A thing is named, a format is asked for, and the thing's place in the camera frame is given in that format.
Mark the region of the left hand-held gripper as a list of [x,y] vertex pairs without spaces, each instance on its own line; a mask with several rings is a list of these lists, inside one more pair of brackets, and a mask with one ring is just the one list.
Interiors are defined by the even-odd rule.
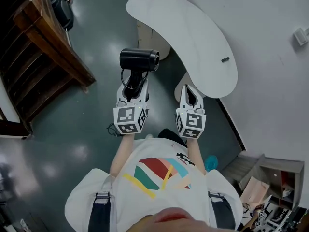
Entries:
[[123,94],[125,86],[123,84],[116,93],[116,107],[113,109],[114,125],[121,135],[141,133],[145,124],[147,113],[148,79],[146,78],[140,88],[139,102],[126,102],[126,96]]

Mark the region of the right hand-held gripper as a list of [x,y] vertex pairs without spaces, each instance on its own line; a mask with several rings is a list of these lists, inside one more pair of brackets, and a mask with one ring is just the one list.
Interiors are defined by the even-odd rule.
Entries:
[[180,108],[176,110],[176,125],[180,137],[198,139],[201,136],[207,117],[203,108],[200,93],[192,86],[184,85],[181,90]]

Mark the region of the black hair dryer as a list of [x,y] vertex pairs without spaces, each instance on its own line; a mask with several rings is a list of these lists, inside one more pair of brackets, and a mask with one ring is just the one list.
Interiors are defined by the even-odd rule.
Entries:
[[[140,103],[138,98],[140,88],[150,72],[158,69],[160,54],[152,49],[125,48],[120,52],[121,84],[125,86],[123,94],[126,102]],[[123,136],[119,133],[114,122],[107,127],[110,135]]]

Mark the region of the white kidney-shaped table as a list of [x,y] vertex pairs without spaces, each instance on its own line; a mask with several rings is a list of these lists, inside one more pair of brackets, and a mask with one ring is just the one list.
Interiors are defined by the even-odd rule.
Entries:
[[[185,84],[202,97],[215,99],[235,89],[238,70],[232,50],[218,26],[201,9],[186,0],[129,0],[126,10],[162,36],[186,68],[174,90],[176,100]],[[226,57],[229,61],[222,63]]]

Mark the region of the person's right forearm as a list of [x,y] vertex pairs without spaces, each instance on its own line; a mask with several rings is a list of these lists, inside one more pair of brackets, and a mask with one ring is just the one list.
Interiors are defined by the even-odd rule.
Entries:
[[200,170],[200,172],[203,175],[206,175],[207,171],[204,166],[197,139],[188,138],[186,144],[188,149],[188,157]]

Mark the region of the person's left forearm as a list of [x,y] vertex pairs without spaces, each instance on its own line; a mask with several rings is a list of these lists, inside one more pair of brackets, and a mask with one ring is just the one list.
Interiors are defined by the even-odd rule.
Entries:
[[121,143],[110,167],[110,175],[117,177],[120,173],[121,169],[133,152],[134,138],[134,134],[127,134],[122,137]]

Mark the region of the black trousers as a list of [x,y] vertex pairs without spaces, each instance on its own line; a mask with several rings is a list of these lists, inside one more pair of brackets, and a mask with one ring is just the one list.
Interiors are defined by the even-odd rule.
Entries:
[[187,147],[186,143],[181,139],[181,137],[174,133],[173,131],[165,128],[163,129],[159,135],[158,135],[158,138],[165,138],[165,139],[168,139],[168,140],[172,140],[174,142],[177,142],[178,144],[184,146],[184,147]]

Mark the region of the teal plastic bag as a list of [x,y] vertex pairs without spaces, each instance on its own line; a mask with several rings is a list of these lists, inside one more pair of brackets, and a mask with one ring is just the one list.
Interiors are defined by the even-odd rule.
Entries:
[[215,155],[209,155],[204,161],[206,172],[217,169],[219,165],[218,158]]

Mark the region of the wooden stair railing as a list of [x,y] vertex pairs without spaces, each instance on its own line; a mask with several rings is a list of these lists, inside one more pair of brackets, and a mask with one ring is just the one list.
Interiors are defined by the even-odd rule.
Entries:
[[27,138],[33,119],[71,85],[95,81],[51,0],[0,0],[0,138]]

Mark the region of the grey shelf unit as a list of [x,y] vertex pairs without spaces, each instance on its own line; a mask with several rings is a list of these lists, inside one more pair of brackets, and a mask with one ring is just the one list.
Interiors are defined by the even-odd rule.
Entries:
[[300,203],[304,182],[304,162],[262,157],[259,163],[261,181],[269,185],[270,201],[294,211]]

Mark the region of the black rounded bin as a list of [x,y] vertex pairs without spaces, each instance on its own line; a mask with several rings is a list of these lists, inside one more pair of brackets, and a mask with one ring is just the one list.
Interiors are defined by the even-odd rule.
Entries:
[[50,2],[57,20],[65,31],[69,31],[74,23],[71,0],[50,0]]

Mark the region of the pink paper bag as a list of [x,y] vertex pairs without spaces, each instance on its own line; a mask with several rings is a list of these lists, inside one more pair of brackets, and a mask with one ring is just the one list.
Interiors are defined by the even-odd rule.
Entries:
[[263,201],[269,187],[270,185],[267,183],[252,176],[245,187],[240,200],[245,205],[256,207]]

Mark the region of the white shoe rack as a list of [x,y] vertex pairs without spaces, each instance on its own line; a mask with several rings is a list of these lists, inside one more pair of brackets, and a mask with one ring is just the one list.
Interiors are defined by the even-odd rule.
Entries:
[[308,209],[298,207],[295,211],[269,203],[265,207],[265,219],[261,232],[294,232]]

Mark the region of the white wall socket box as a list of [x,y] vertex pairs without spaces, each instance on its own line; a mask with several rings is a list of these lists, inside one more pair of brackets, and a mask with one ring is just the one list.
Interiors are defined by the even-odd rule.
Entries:
[[306,30],[298,28],[294,32],[294,38],[297,40],[300,46],[305,45],[309,41],[309,28],[307,28]]

